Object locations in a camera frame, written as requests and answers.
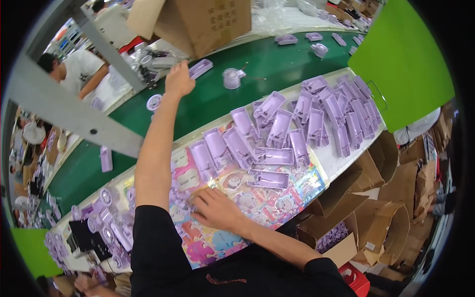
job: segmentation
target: black t-shirt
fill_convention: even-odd
[[[170,215],[157,206],[137,207],[133,240],[132,297],[356,296],[330,259],[301,271],[256,244],[192,270]]]

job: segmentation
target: red plastic stool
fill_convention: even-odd
[[[349,262],[338,269],[343,276],[345,283],[347,283],[356,295],[359,297],[366,297],[370,291],[370,281],[362,274],[355,266]]]

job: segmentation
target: person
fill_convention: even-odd
[[[254,244],[191,269],[169,214],[169,191],[173,124],[181,98],[194,87],[186,60],[171,69],[137,161],[132,296],[356,296],[330,259],[249,219],[218,189],[196,192],[193,218]]]
[[[103,60],[82,49],[69,55],[63,63],[60,63],[54,55],[44,53],[39,58],[38,65],[48,72],[52,79],[81,100],[95,90],[109,73],[109,68]]]

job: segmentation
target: white t-shirt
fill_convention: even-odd
[[[66,66],[66,78],[59,84],[75,96],[104,65],[104,61],[96,55],[81,49],[72,53],[63,63]]]

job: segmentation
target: green board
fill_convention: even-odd
[[[426,116],[455,95],[436,41],[406,0],[388,1],[348,65],[366,83],[374,82],[369,87],[389,132]]]

